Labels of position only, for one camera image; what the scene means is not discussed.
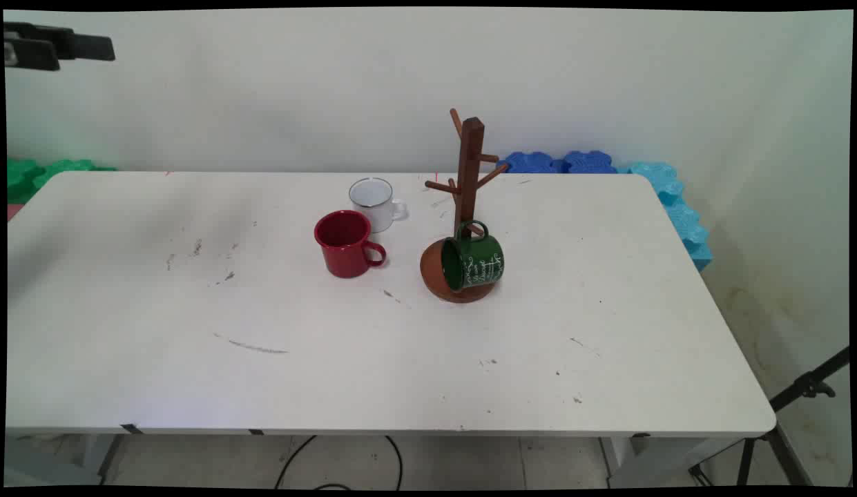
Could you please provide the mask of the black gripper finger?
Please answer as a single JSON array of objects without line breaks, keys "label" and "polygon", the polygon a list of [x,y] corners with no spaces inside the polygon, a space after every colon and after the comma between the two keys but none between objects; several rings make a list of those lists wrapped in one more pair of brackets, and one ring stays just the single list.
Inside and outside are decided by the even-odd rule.
[{"label": "black gripper finger", "polygon": [[85,35],[65,26],[44,26],[25,22],[4,22],[5,36],[46,41],[55,48],[58,59],[114,61],[115,47],[110,37]]},{"label": "black gripper finger", "polygon": [[4,65],[49,72],[61,70],[55,47],[49,41],[37,39],[5,38]]}]

